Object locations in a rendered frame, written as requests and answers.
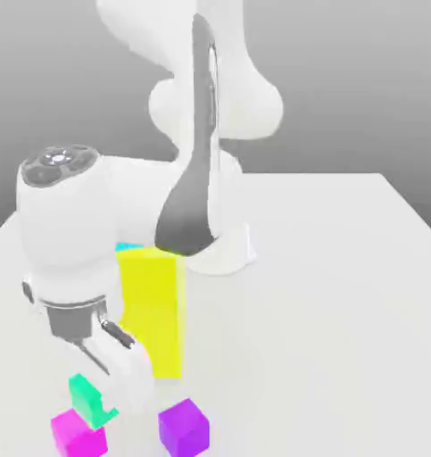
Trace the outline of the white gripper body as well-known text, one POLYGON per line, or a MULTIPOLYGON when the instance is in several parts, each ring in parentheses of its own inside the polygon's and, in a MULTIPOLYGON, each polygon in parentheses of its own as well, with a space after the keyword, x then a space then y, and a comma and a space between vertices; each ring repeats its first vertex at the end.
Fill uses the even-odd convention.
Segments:
POLYGON ((119 412, 139 417, 154 410, 153 369, 137 341, 124 345, 101 328, 90 338, 65 346, 73 369, 119 412))

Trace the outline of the small green cube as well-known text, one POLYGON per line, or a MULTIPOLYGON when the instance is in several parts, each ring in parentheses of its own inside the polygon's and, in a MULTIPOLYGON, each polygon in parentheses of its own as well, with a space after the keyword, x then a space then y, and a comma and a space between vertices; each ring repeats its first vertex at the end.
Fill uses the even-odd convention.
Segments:
POLYGON ((68 384, 72 407, 93 430, 119 415, 116 408, 104 409, 101 393, 82 374, 69 378, 68 384))

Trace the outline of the small purple cube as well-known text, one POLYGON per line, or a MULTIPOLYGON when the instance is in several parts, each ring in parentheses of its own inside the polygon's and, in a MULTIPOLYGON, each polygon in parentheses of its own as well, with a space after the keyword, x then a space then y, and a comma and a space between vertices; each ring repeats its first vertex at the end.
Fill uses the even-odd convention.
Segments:
POLYGON ((210 447, 210 422, 190 398, 160 412, 158 421, 170 457, 195 457, 210 447))

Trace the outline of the small magenta cube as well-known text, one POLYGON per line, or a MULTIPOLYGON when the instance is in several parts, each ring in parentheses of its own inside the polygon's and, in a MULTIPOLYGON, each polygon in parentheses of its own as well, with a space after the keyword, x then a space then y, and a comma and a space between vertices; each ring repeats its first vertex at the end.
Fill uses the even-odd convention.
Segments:
POLYGON ((50 426, 61 457, 102 457, 108 452, 104 428, 93 430, 74 409, 53 417, 50 426))

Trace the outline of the large yellow box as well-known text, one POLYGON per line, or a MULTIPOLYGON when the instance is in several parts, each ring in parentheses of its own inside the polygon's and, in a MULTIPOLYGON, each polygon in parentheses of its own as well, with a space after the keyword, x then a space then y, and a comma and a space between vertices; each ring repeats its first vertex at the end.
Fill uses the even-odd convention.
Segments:
POLYGON ((186 336, 184 259, 157 248, 116 253, 125 311, 122 328, 140 341, 156 378, 180 378, 186 336))

